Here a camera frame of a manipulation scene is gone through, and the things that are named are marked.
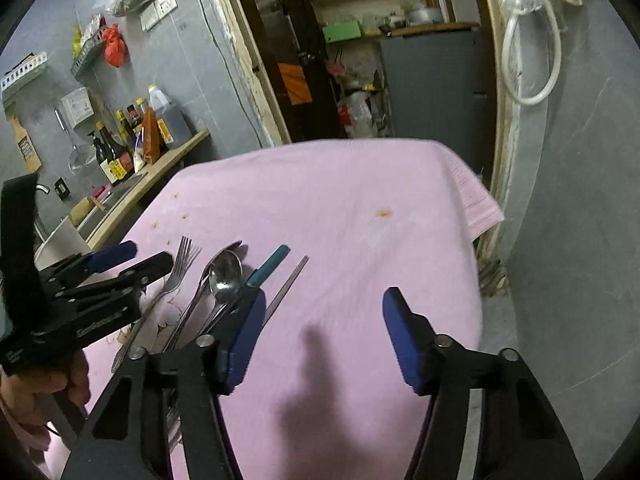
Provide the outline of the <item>person's left hand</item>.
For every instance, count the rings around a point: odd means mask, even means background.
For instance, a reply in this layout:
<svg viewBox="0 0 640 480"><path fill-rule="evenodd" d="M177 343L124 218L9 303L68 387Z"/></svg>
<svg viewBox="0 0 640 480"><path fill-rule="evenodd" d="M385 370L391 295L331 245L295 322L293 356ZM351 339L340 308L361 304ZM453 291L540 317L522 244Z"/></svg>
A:
<svg viewBox="0 0 640 480"><path fill-rule="evenodd" d="M26 448L46 452L51 438L37 396L66 391L70 402L83 408L91 399L89 364L85 352L74 355L67 372L32 370L8 376L1 373L1 409L17 439Z"/></svg>

